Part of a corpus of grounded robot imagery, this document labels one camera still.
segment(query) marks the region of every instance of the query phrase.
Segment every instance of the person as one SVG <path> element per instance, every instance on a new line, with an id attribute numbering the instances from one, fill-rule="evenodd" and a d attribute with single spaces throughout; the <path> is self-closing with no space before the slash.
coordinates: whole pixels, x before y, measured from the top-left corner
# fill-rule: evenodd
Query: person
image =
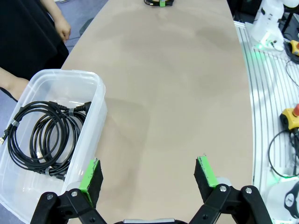
<path id="1" fill-rule="evenodd" d="M 42 69 L 61 68 L 71 27 L 54 0 L 0 0 L 0 89 L 18 100 Z"/>

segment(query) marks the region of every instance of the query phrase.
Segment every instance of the green tape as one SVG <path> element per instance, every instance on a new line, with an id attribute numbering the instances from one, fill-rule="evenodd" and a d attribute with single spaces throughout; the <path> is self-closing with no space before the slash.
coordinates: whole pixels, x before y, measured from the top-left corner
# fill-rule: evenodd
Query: green tape
<path id="1" fill-rule="evenodd" d="M 166 6 L 165 0 L 159 0 L 159 2 L 160 2 L 160 7 Z"/>
<path id="2" fill-rule="evenodd" d="M 209 161 L 207 160 L 206 156 L 199 156 L 197 157 L 198 162 L 205 173 L 206 180 L 211 188 L 215 188 L 218 185 L 217 178 L 210 166 Z"/>
<path id="3" fill-rule="evenodd" d="M 92 204 L 92 200 L 91 200 L 90 194 L 88 192 L 88 187 L 90 185 L 90 182 L 91 182 L 92 177 L 93 177 L 93 173 L 94 173 L 98 163 L 99 163 L 99 161 L 97 159 L 90 160 L 88 168 L 87 168 L 87 170 L 86 170 L 86 172 L 83 176 L 82 182 L 80 183 L 80 187 L 79 187 L 81 192 L 87 196 L 87 198 L 88 198 L 88 200 L 90 201 L 91 204 Z"/>

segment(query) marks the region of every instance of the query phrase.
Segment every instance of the red button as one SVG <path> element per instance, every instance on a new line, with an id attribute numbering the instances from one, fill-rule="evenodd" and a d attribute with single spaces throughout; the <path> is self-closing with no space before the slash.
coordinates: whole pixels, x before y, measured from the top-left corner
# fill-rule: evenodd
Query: red button
<path id="1" fill-rule="evenodd" d="M 294 116 L 298 117 L 299 116 L 299 104 L 297 104 L 293 110 Z"/>

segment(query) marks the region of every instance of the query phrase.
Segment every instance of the hand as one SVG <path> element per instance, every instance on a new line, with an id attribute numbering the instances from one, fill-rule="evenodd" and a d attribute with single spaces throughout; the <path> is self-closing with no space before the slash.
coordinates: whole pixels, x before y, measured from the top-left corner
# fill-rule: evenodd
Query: hand
<path id="1" fill-rule="evenodd" d="M 28 84 L 28 80 L 24 78 L 14 77 L 14 82 L 7 90 L 16 100 L 19 100 L 25 87 Z"/>
<path id="2" fill-rule="evenodd" d="M 59 19 L 54 21 L 55 29 L 58 32 L 59 36 L 63 42 L 67 41 L 71 35 L 71 26 L 66 21 L 66 19 L 61 16 Z"/>

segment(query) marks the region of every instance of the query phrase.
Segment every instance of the human arm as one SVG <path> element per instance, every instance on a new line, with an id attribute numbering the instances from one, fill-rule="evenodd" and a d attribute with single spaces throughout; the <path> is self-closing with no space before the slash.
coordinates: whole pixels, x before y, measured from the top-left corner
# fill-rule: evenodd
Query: human arm
<path id="1" fill-rule="evenodd" d="M 16 100 L 19 100 L 28 80 L 18 78 L 0 67 L 0 87 L 7 90 Z"/>
<path id="2" fill-rule="evenodd" d="M 70 38 L 71 26 L 62 15 L 59 7 L 54 2 L 54 0 L 40 0 L 40 1 L 41 4 L 45 7 L 45 9 L 52 16 L 55 23 L 55 29 L 58 32 L 61 39 L 65 42 Z"/>

